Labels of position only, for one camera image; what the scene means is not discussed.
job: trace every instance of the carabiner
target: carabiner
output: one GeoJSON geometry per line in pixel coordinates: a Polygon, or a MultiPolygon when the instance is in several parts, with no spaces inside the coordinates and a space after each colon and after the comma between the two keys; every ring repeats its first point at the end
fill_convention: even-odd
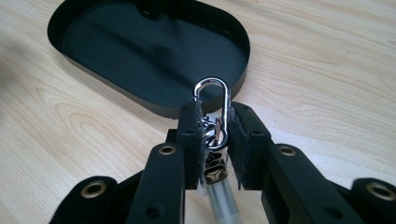
{"type": "Polygon", "coordinates": [[[194,101],[200,102],[200,91],[209,85],[215,85],[223,88],[223,105],[221,111],[221,132],[223,134],[223,139],[215,146],[207,146],[211,151],[219,151],[226,147],[228,141],[228,120],[230,117],[231,91],[227,83],[225,83],[222,79],[218,77],[207,77],[196,84],[193,92],[194,101]]]}

